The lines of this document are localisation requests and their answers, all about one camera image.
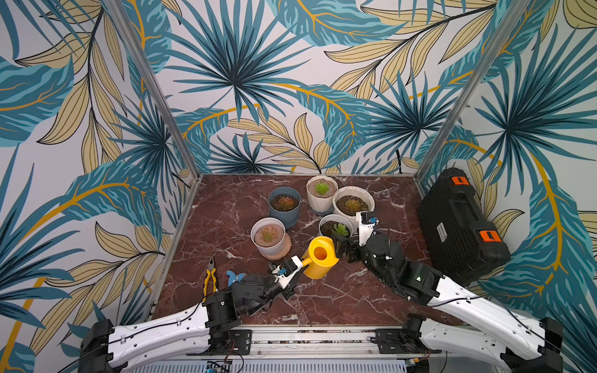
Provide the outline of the small white pot green succulent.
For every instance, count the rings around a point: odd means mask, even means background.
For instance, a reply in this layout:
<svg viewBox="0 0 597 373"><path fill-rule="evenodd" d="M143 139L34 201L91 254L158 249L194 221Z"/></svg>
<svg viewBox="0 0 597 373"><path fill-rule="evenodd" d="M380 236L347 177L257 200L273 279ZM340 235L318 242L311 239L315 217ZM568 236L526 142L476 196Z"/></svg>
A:
<svg viewBox="0 0 597 373"><path fill-rule="evenodd" d="M338 214L324 216L320 220L319 231L322 236L330 238L336 238L338 235L348 238L353 233L351 222Z"/></svg>

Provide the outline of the yellow plastic watering can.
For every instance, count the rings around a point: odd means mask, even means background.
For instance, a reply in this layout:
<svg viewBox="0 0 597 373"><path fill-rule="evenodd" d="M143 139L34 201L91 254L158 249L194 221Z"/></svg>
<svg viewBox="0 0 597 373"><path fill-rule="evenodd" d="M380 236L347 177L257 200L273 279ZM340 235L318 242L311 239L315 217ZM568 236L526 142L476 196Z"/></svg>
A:
<svg viewBox="0 0 597 373"><path fill-rule="evenodd" d="M318 236L303 255L304 275L313 280L324 278L338 262L334 241L327 236Z"/></svg>

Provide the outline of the large white pot yellow succulent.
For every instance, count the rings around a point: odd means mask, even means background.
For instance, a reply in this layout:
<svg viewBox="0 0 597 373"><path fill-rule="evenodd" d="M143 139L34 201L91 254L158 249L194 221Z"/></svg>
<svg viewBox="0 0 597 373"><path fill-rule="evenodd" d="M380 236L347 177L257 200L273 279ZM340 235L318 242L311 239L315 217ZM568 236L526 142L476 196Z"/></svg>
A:
<svg viewBox="0 0 597 373"><path fill-rule="evenodd" d="M356 234L359 222L356 214L363 211L374 211L375 202L373 196L360 187L345 186L335 192L332 199L334 214L348 219L352 228L352 234Z"/></svg>

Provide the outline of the white pot pink succulent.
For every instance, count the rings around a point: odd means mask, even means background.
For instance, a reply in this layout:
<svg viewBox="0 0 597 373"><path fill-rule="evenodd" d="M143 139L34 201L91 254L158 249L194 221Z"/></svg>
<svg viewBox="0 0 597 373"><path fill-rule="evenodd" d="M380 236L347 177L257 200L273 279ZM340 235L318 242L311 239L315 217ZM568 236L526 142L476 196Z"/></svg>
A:
<svg viewBox="0 0 597 373"><path fill-rule="evenodd" d="M264 218L256 222L250 237L260 254L269 260L279 260L286 256L292 247L284 224L275 218Z"/></svg>

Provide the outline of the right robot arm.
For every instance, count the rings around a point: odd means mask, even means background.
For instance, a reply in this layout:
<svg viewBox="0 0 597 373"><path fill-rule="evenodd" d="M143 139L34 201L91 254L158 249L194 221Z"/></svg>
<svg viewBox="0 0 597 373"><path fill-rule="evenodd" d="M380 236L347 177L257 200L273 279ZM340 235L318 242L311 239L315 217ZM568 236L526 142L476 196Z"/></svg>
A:
<svg viewBox="0 0 597 373"><path fill-rule="evenodd" d="M386 234L374 233L364 244L339 235L332 241L337 257L362 262L395 295L468 324L462 329L410 315L394 344L413 352L452 351L506 372L564 370L558 321L519 315L475 295L435 268L407 260Z"/></svg>

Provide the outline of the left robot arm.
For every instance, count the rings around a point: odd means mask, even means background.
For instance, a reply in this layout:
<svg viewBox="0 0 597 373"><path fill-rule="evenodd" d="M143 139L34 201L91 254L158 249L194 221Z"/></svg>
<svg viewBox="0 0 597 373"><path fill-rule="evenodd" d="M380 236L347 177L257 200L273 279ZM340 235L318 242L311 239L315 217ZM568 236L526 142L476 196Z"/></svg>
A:
<svg viewBox="0 0 597 373"><path fill-rule="evenodd" d="M84 337L79 372L130 372L182 354L227 354L231 329L294 292L301 270L279 270L267 277L248 274L189 309L134 325L96 323Z"/></svg>

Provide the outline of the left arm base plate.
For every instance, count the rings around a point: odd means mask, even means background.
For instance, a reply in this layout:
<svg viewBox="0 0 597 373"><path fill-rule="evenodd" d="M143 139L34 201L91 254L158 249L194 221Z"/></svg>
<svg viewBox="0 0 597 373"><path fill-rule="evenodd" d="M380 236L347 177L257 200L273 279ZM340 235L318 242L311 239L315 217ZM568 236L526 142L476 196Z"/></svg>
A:
<svg viewBox="0 0 597 373"><path fill-rule="evenodd" d="M251 329L232 329L210 335L209 355L250 354L253 331Z"/></svg>

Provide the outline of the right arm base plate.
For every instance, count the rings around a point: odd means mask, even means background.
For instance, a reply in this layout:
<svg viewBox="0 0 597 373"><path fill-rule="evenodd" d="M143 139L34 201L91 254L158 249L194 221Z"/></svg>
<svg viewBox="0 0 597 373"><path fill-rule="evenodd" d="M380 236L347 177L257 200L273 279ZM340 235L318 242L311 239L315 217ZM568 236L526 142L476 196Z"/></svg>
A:
<svg viewBox="0 0 597 373"><path fill-rule="evenodd" d="M376 329L370 342L375 344L380 354L438 354L421 341L421 333L409 329Z"/></svg>

